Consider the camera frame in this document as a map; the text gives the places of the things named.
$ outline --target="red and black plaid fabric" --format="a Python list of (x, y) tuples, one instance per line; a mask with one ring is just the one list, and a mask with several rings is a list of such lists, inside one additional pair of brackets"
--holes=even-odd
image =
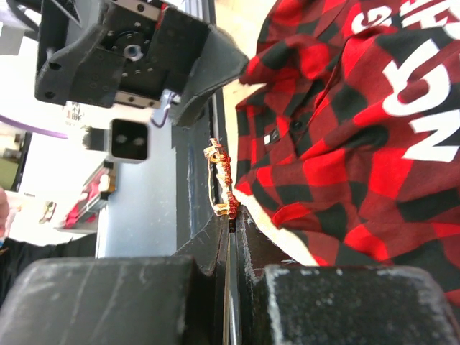
[(459, 21), (460, 1), (279, 0), (236, 108), (236, 188), (274, 225), (320, 265), (428, 270), (456, 306)]

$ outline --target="gold hair clip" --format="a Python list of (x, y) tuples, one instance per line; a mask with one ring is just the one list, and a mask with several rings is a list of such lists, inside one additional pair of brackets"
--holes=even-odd
[[(227, 215), (229, 219), (236, 218), (239, 202), (231, 191), (231, 168), (230, 157), (224, 151), (224, 148), (217, 141), (211, 138), (211, 146), (204, 149), (204, 156), (208, 160), (208, 189), (209, 189), (209, 202), (213, 206), (214, 213), (217, 216)], [(215, 164), (217, 168), (217, 179), (222, 188), (222, 201), (223, 203), (214, 203), (212, 196), (212, 169), (211, 164)]]

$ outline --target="checkered pattern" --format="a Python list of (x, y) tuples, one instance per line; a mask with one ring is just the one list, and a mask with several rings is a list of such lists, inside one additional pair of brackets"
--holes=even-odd
[[(412, 120), (459, 108), (460, 41), (442, 27), (404, 22), (404, 1), (275, 4), (241, 77), (265, 85), (236, 108), (236, 188), (302, 238), (320, 265), (422, 267), (460, 306), (460, 155), (451, 162), (403, 157), (436, 132), (414, 133)], [(372, 12), (379, 6), (391, 12), (388, 20)], [(443, 18), (458, 21), (449, 10), (436, 20)], [(383, 103), (393, 89), (382, 71), (392, 61), (399, 68), (427, 42), (439, 52), (410, 74), (397, 99), (423, 97), (423, 77), (440, 64), (451, 91), (429, 111), (390, 116)], [(460, 130), (438, 143), (449, 145), (460, 145)]]

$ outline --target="gray table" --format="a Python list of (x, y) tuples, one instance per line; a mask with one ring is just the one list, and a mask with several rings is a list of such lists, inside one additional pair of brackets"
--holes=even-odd
[[(176, 4), (215, 21), (213, 0)], [(158, 121), (164, 106), (155, 112)], [(223, 114), (218, 93), (193, 128), (152, 126), (149, 159), (119, 166), (117, 191), (99, 217), (97, 257), (171, 255), (203, 228), (212, 215), (203, 149), (209, 137), (225, 141)]]

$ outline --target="purple cable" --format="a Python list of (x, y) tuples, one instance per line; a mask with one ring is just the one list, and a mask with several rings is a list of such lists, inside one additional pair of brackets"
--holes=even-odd
[(163, 115), (163, 120), (158, 123), (156, 122), (154, 119), (153, 119), (153, 116), (152, 118), (150, 119), (150, 122), (152, 122), (152, 124), (157, 127), (157, 128), (163, 128), (163, 126), (165, 125), (166, 123), (166, 119), (167, 119), (167, 113), (169, 113), (170, 111), (170, 107), (171, 107), (171, 101), (173, 100), (173, 98), (176, 97), (176, 94), (175, 93), (170, 93), (170, 95), (167, 97), (167, 104), (165, 106), (165, 115)]
[(54, 131), (48, 131), (43, 128), (29, 126), (28, 124), (22, 124), (21, 122), (11, 120), (3, 115), (0, 115), (0, 122), (3, 122), (4, 124), (7, 124), (9, 126), (13, 126), (13, 127), (22, 129), (23, 131), (26, 131), (26, 132), (38, 133), (42, 135), (47, 135), (49, 137), (59, 138), (59, 139), (68, 139), (67, 134), (54, 132)]

